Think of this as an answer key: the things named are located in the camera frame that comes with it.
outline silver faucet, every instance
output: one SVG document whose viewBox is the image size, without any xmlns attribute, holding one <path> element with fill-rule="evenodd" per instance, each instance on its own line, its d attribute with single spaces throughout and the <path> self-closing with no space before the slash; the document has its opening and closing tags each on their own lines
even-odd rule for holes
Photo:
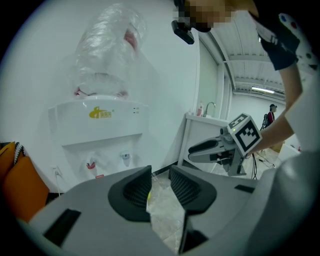
<svg viewBox="0 0 320 256">
<path fill-rule="evenodd" d="M 204 113 L 203 113 L 203 117 L 205 118 L 206 116 L 207 116 L 207 113 L 208 113 L 208 107 L 209 107 L 209 104 L 210 103 L 212 103 L 213 105 L 214 105 L 214 107 L 216 107 L 216 103 L 214 103 L 214 102 L 209 102 L 207 105 L 206 105 L 206 107 L 205 107 L 205 111 L 204 111 Z"/>
</svg>

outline tiled floor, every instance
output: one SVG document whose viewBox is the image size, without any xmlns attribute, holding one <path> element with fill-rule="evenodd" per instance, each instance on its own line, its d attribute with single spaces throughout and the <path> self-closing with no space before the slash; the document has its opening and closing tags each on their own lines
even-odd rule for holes
<svg viewBox="0 0 320 256">
<path fill-rule="evenodd" d="M 265 153 L 259 154 L 270 163 L 275 164 L 276 167 L 278 166 L 276 163 L 278 153 L 272 149 L 266 149 Z M 264 160 L 261 156 L 256 154 L 257 179 L 260 179 L 262 173 L 269 169 L 267 166 L 271 166 L 272 168 L 272 165 L 267 161 L 264 162 L 267 164 L 266 166 L 258 160 Z M 247 174 L 239 177 L 251 179 L 253 168 L 252 156 L 244 161 L 243 167 Z M 212 173 L 227 176 L 227 173 L 219 164 L 216 165 Z M 156 232 L 165 245 L 177 254 L 183 231 L 185 211 L 171 189 L 168 175 L 169 171 L 166 171 L 152 178 L 152 189 L 150 199 L 148 200 L 147 212 L 151 215 L 151 224 L 154 232 Z"/>
</svg>

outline power outlet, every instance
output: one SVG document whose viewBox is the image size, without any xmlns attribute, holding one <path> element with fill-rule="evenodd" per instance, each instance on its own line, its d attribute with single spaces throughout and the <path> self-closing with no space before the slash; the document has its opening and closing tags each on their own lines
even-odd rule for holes
<svg viewBox="0 0 320 256">
<path fill-rule="evenodd" d="M 51 166 L 51 170 L 52 170 L 52 172 L 55 174 L 56 172 L 58 172 L 58 174 L 62 177 L 62 173 L 61 173 L 61 171 L 60 171 L 60 169 L 59 169 L 59 167 L 58 166 Z"/>
</svg>

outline black sticker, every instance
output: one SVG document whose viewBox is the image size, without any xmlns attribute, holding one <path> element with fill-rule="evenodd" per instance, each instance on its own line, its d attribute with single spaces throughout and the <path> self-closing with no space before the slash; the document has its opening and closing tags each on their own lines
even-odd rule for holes
<svg viewBox="0 0 320 256">
<path fill-rule="evenodd" d="M 230 129 L 240 124 L 243 120 L 245 120 L 248 116 L 245 114 L 239 115 L 236 119 L 234 119 L 231 123 L 229 123 Z"/>
<path fill-rule="evenodd" d="M 245 124 L 236 134 L 235 137 L 238 139 L 242 149 L 246 152 L 250 149 L 259 139 L 259 133 L 252 120 Z"/>
</svg>

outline clear plastic wrap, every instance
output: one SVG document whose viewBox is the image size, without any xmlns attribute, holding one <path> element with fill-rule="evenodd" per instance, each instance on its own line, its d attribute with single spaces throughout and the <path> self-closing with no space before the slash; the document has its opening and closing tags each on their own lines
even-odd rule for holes
<svg viewBox="0 0 320 256">
<path fill-rule="evenodd" d="M 146 35 L 140 14 L 122 3 L 104 9 L 81 37 L 68 79 L 75 95 L 127 98 L 130 69 Z"/>
</svg>

